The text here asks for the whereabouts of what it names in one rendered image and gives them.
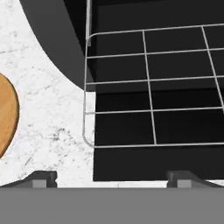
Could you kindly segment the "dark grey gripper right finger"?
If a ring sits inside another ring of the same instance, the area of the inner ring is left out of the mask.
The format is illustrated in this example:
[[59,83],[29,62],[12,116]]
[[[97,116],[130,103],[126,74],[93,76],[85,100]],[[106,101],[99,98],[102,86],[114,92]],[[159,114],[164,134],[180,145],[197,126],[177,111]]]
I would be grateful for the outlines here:
[[168,188],[222,188],[222,185],[198,178],[190,171],[168,171]]

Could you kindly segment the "black toaster oven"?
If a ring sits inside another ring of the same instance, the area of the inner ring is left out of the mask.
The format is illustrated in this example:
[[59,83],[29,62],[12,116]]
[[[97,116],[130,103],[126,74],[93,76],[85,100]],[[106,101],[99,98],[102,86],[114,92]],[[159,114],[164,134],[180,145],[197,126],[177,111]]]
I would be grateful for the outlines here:
[[224,0],[19,0],[51,62],[78,88],[85,75],[86,36],[224,24]]

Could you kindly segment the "round wooden board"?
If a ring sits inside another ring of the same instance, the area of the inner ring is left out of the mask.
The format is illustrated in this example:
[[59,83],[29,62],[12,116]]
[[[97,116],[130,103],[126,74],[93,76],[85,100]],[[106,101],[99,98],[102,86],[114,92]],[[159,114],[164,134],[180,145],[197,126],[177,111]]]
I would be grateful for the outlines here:
[[18,119],[18,94],[10,80],[0,73],[0,158],[15,135]]

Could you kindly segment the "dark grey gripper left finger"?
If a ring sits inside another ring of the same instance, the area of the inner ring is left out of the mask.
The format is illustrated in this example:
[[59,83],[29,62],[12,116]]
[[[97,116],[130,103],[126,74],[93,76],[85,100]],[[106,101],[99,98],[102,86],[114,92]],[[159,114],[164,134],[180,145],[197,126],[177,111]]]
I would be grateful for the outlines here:
[[26,178],[3,185],[13,188],[57,188],[56,171],[34,171]]

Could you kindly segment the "black toaster oven door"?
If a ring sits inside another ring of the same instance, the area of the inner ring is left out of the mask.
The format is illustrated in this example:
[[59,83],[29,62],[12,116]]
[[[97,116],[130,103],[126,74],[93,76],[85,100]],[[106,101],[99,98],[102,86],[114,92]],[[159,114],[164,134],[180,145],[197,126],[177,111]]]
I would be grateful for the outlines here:
[[214,89],[98,94],[95,181],[224,179],[224,113]]

